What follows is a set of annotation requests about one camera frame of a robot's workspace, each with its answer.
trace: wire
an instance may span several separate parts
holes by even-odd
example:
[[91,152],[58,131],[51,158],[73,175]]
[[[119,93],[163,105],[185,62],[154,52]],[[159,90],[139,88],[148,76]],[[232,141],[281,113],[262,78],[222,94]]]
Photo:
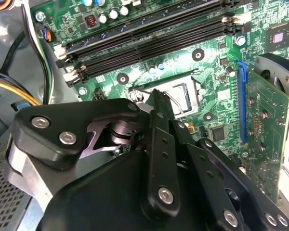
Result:
[[9,90],[9,91],[15,93],[16,95],[22,97],[24,100],[27,100],[33,106],[40,105],[40,103],[38,101],[36,101],[32,96],[28,95],[24,91],[19,90],[18,88],[14,87],[10,84],[7,84],[7,83],[0,81],[0,87],[5,88],[6,90]]
[[6,81],[7,83],[19,88],[20,90],[24,91],[25,93],[27,93],[28,95],[32,96],[31,93],[23,86],[21,85],[19,82],[17,82],[15,79],[13,79],[12,77],[2,74],[0,73],[0,80]]
[[49,69],[47,59],[36,37],[32,18],[30,15],[30,6],[29,6],[28,0],[22,1],[21,10],[22,10],[22,16],[23,16],[23,21],[24,21],[25,35],[29,39],[31,46],[39,59],[39,62],[42,66],[42,70],[44,74],[43,104],[49,104],[49,102],[51,102],[52,93],[53,93],[53,91],[51,91],[52,86],[50,86],[50,85],[53,85],[53,77],[50,77],[52,76],[52,71]]
[[11,63],[13,61],[13,57],[17,51],[17,48],[19,47],[20,43],[24,40],[25,38],[25,33],[24,31],[22,31],[17,38],[14,40],[13,44],[11,45],[5,60],[3,62],[2,67],[0,68],[0,73],[7,75],[8,74],[8,70],[11,66]]
[[12,1],[12,0],[6,0],[4,3],[0,4],[0,11],[4,11],[7,8],[11,7],[11,3],[13,5],[13,2],[14,1]]

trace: chip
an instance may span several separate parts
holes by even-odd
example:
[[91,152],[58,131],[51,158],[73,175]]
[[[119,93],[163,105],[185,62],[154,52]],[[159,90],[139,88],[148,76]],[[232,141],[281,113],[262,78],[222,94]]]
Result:
[[228,59],[227,58],[221,58],[220,59],[220,65],[227,65],[228,64]]
[[78,6],[78,8],[79,8],[79,11],[80,11],[80,12],[85,12],[85,11],[87,11],[87,8],[86,8],[86,6],[85,6],[84,4],[80,4],[80,5]]
[[266,31],[266,52],[289,47],[289,22],[273,26]]
[[79,24],[84,23],[82,16],[76,17],[76,20]]
[[225,139],[225,130],[222,127],[212,128],[211,136],[214,142],[222,141]]
[[87,30],[87,26],[83,23],[79,25],[82,30]]
[[225,42],[221,42],[221,43],[219,44],[219,47],[220,47],[220,49],[226,48],[226,43],[225,43]]

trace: capacitor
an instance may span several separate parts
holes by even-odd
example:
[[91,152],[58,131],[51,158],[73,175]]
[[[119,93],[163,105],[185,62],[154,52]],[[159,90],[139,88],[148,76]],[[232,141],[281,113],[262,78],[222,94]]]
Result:
[[239,37],[236,39],[236,45],[238,45],[238,46],[243,46],[245,43],[246,43],[246,38],[245,38],[245,36],[239,36]]
[[235,72],[235,70],[234,70],[231,66],[226,67],[225,72],[226,72],[230,77],[236,76],[236,72]]
[[111,19],[117,19],[119,16],[118,12],[116,9],[112,9],[110,12],[109,12],[109,18]]
[[98,6],[103,6],[105,4],[106,0],[95,0],[95,4]]
[[165,69],[165,65],[164,64],[158,64],[157,67],[161,71]]
[[92,0],[82,0],[82,4],[84,4],[85,6],[91,6],[93,3]]
[[102,13],[99,17],[98,17],[98,21],[101,23],[101,24],[105,24],[107,22],[107,16],[106,14]]
[[120,14],[123,15],[123,16],[127,16],[129,14],[129,9],[126,7],[126,6],[122,6],[120,8]]

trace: motherboard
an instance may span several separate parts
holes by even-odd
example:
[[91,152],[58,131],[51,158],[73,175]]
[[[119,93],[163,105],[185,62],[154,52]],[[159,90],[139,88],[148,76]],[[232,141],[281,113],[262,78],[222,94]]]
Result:
[[277,200],[289,96],[253,69],[264,53],[289,59],[289,0],[51,0],[31,12],[81,100],[165,92],[195,140]]

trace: silver screw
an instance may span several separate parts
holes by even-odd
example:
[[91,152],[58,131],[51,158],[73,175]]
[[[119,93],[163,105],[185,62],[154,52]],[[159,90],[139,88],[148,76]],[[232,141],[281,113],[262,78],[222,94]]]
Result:
[[178,125],[179,125],[180,128],[185,128],[185,125],[183,123],[181,123],[181,122],[178,122]]
[[157,115],[161,118],[164,118],[164,115],[161,112],[158,112]]
[[128,107],[132,110],[132,111],[137,111],[138,107],[133,104],[133,103],[129,103]]
[[223,212],[223,216],[225,217],[225,220],[234,228],[238,226],[238,221],[235,215],[230,212],[229,210],[225,210]]
[[271,225],[277,226],[277,222],[271,214],[265,213],[265,217]]
[[73,145],[77,141],[77,137],[74,133],[69,131],[64,131],[59,135],[59,140],[66,145]]
[[79,95],[85,95],[85,94],[87,94],[87,89],[85,89],[85,88],[79,88],[78,89],[78,93],[79,93]]
[[35,14],[35,19],[39,22],[39,23],[43,23],[46,21],[46,15],[44,12],[42,11],[38,11]]
[[35,126],[36,128],[47,128],[50,125],[50,122],[48,119],[38,116],[35,117],[31,120],[31,123],[33,126]]
[[204,141],[208,147],[212,147],[212,144],[209,141]]
[[242,153],[242,157],[243,157],[243,158],[248,157],[248,155],[249,155],[249,153]]
[[172,204],[173,203],[173,195],[171,191],[165,187],[161,187],[158,190],[158,196],[165,204]]
[[280,221],[280,223],[282,223],[284,226],[288,227],[288,222],[286,221],[286,219],[284,219],[281,215],[277,215],[278,220]]

